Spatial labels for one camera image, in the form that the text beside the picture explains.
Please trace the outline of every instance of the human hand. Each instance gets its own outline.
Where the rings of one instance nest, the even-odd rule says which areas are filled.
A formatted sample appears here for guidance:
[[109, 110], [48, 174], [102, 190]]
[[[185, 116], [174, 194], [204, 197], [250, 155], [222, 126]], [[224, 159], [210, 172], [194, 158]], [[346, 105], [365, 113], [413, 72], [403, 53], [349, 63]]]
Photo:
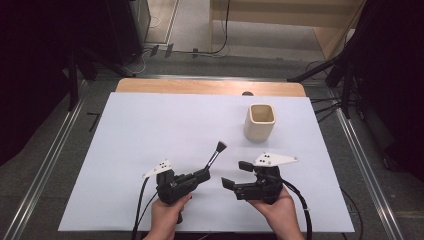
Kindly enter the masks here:
[[297, 222], [293, 198], [286, 187], [283, 187], [277, 201], [272, 205], [262, 200], [249, 200], [247, 202], [262, 213], [279, 240], [304, 239]]
[[144, 240], [172, 240], [175, 236], [175, 225], [178, 214], [184, 210], [184, 205], [191, 199], [191, 193], [180, 198], [176, 203], [168, 205], [157, 199], [152, 204], [152, 225]]

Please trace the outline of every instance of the white sheet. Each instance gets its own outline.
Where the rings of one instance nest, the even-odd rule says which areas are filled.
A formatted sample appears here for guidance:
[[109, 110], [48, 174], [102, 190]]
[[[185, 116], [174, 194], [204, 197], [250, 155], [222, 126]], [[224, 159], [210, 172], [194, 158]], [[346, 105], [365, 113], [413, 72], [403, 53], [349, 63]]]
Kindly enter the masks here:
[[[272, 104], [276, 113], [273, 132], [261, 144], [243, 135], [252, 103]], [[177, 231], [271, 231], [259, 212], [221, 183], [221, 177], [254, 182], [238, 161], [253, 161], [265, 151], [299, 158], [280, 170], [306, 199], [313, 231], [354, 231], [309, 98], [146, 93], [111, 93], [59, 231], [131, 231], [143, 173], [165, 159], [177, 175], [202, 169], [220, 140], [228, 148], [212, 165], [211, 179], [193, 192]], [[142, 208], [155, 188], [152, 177]], [[306, 231], [300, 201], [292, 196]], [[149, 228], [150, 207], [139, 229]]]

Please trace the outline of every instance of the wire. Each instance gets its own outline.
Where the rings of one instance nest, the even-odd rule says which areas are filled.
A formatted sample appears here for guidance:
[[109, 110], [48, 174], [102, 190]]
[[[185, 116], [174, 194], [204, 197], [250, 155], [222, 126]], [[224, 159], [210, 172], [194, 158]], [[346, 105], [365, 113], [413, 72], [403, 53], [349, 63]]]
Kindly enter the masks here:
[[[140, 219], [138, 220], [137, 228], [138, 228], [138, 226], [140, 226], [141, 219], [143, 219], [144, 213], [146, 212], [146, 210], [147, 210], [147, 208], [149, 207], [150, 203], [153, 201], [153, 199], [156, 197], [156, 195], [157, 195], [157, 194], [158, 194], [158, 192], [156, 192], [155, 194], [153, 194], [153, 197], [152, 197], [152, 198], [150, 198], [149, 202], [147, 203], [146, 207], [144, 208], [143, 213], [141, 214], [141, 217], [140, 217]], [[144, 237], [145, 237], [145, 236], [143, 236], [143, 233], [142, 233], [142, 234], [140, 235], [140, 240], [142, 240]]]
[[150, 200], [149, 200], [149, 202], [147, 203], [147, 205], [146, 205], [146, 207], [144, 208], [144, 210], [143, 210], [143, 213], [141, 214], [141, 217], [140, 217], [140, 219], [138, 220], [138, 225], [140, 225], [140, 222], [141, 222], [141, 219], [143, 218], [143, 216], [144, 216], [144, 213], [146, 212], [146, 210], [147, 210], [147, 207], [149, 207], [149, 205], [150, 205], [150, 203], [153, 201], [153, 199], [156, 197], [156, 195], [158, 194], [158, 192], [156, 192], [154, 195], [153, 195], [153, 197], [152, 198], [150, 198]]
[[306, 240], [311, 240], [312, 239], [312, 221], [311, 221], [311, 215], [309, 214], [308, 205], [306, 204], [306, 201], [303, 198], [302, 194], [300, 194], [300, 191], [293, 184], [287, 182], [284, 179], [281, 179], [281, 180], [287, 186], [288, 189], [290, 189], [292, 192], [294, 192], [297, 195], [300, 202], [302, 203], [303, 212], [305, 213], [305, 218], [306, 218]]
[[230, 2], [231, 0], [228, 0], [227, 3], [227, 12], [226, 12], [226, 16], [225, 16], [225, 30], [223, 29], [224, 33], [225, 33], [225, 41], [224, 44], [222, 45], [222, 47], [214, 52], [188, 52], [188, 51], [172, 51], [172, 53], [183, 53], [183, 54], [192, 54], [192, 55], [198, 55], [198, 56], [205, 56], [205, 57], [225, 57], [229, 51], [230, 48], [228, 48], [228, 52], [225, 55], [217, 55], [218, 53], [220, 53], [225, 46], [227, 46], [227, 40], [228, 40], [228, 16], [230, 13]]
[[331, 114], [335, 113], [336, 110], [337, 110], [337, 108], [333, 108], [330, 113], [328, 113], [324, 117], [318, 119], [318, 123], [320, 123], [320, 122], [324, 121], [325, 119], [327, 119]]
[[144, 72], [144, 70], [146, 69], [146, 66], [147, 66], [146, 61], [144, 61], [144, 54], [146, 54], [146, 53], [148, 53], [150, 51], [152, 51], [152, 50], [148, 49], [148, 50], [144, 51], [143, 54], [141, 54], [141, 61], [143, 62], [143, 68], [141, 70], [139, 70], [139, 71], [133, 71], [131, 69], [128, 69], [125, 66], [124, 66], [124, 69], [127, 70], [128, 72], [132, 73], [132, 74], [139, 74], [139, 73]]
[[152, 18], [155, 18], [155, 19], [157, 19], [157, 20], [159, 20], [159, 22], [156, 24], [156, 25], [154, 25], [154, 26], [150, 26], [149, 28], [155, 28], [155, 27], [157, 27], [157, 26], [159, 26], [160, 25], [160, 23], [162, 22], [162, 20], [160, 20], [160, 18], [158, 18], [158, 17], [156, 17], [156, 16], [151, 16]]
[[135, 216], [135, 222], [134, 222], [134, 228], [132, 231], [132, 235], [131, 235], [131, 240], [135, 240], [137, 237], [137, 230], [138, 230], [138, 225], [139, 225], [139, 220], [138, 220], [138, 216], [140, 215], [140, 207], [141, 207], [141, 201], [143, 199], [143, 193], [144, 193], [144, 189], [146, 188], [146, 183], [149, 180], [149, 177], [147, 177], [144, 180], [143, 186], [141, 187], [141, 191], [140, 191], [140, 196], [138, 198], [138, 205], [137, 205], [137, 214]]
[[364, 222], [362, 220], [361, 212], [359, 212], [359, 208], [358, 208], [358, 206], [356, 206], [355, 201], [353, 201], [352, 197], [350, 197], [350, 195], [343, 188], [340, 188], [340, 189], [349, 198], [350, 202], [352, 202], [353, 207], [355, 208], [356, 212], [358, 213], [359, 224], [361, 226], [358, 239], [362, 240], [362, 237], [364, 236]]
[[311, 103], [318, 103], [318, 102], [324, 102], [324, 101], [334, 101], [334, 100], [340, 100], [340, 97], [333, 97], [333, 98], [311, 98]]
[[261, 173], [257, 173], [258, 176], [262, 176], [265, 178], [270, 178], [270, 179], [274, 179], [277, 181], [282, 181], [284, 185], [287, 186], [288, 189], [290, 189], [292, 192], [294, 192], [297, 197], [300, 200], [300, 203], [302, 204], [302, 208], [303, 211], [305, 213], [305, 219], [306, 219], [306, 240], [311, 240], [312, 239], [312, 221], [311, 221], [311, 215], [309, 214], [309, 208], [308, 208], [308, 204], [306, 204], [305, 198], [303, 198], [302, 194], [300, 193], [300, 191], [290, 182], [282, 179], [282, 178], [277, 178], [275, 176], [272, 175], [268, 175], [268, 174], [261, 174]]

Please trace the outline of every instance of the white plastic trigger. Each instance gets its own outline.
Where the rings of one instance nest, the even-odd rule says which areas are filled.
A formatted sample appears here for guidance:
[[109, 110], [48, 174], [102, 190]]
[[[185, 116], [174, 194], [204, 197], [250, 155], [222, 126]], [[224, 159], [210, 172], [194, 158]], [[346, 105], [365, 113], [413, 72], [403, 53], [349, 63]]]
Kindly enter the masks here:
[[256, 167], [274, 167], [281, 164], [298, 162], [297, 157], [284, 156], [274, 153], [263, 153], [254, 162]]
[[153, 175], [156, 175], [156, 174], [159, 174], [159, 173], [162, 173], [162, 172], [166, 172], [166, 171], [171, 170], [171, 169], [172, 169], [171, 162], [169, 160], [165, 160], [164, 162], [160, 163], [159, 165], [157, 165], [152, 170], [143, 174], [143, 178], [151, 177]]

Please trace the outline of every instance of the cup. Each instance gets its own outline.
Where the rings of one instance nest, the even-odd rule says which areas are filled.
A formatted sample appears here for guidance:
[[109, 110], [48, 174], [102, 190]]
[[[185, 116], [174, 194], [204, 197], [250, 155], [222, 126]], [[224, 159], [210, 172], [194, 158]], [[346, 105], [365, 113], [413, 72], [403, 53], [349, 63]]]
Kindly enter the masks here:
[[274, 108], [270, 104], [252, 104], [247, 111], [244, 135], [252, 142], [264, 142], [275, 125]]

